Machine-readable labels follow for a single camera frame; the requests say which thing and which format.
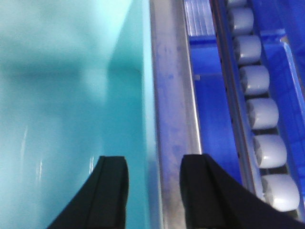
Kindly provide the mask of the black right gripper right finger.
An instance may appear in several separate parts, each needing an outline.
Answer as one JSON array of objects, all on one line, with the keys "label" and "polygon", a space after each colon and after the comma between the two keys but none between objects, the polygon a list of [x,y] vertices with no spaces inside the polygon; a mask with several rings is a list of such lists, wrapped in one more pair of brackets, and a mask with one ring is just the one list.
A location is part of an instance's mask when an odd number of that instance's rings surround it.
[{"label": "black right gripper right finger", "polygon": [[188,229],[303,229],[257,198],[208,154],[184,155],[180,190]]}]

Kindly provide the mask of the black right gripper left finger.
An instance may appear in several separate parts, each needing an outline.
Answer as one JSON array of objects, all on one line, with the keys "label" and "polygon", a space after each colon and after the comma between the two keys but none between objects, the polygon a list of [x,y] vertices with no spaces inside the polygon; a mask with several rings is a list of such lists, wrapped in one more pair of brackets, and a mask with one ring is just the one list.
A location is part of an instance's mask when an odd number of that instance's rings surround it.
[{"label": "black right gripper left finger", "polygon": [[50,229],[123,229],[129,171],[125,157],[101,156],[84,185]]}]

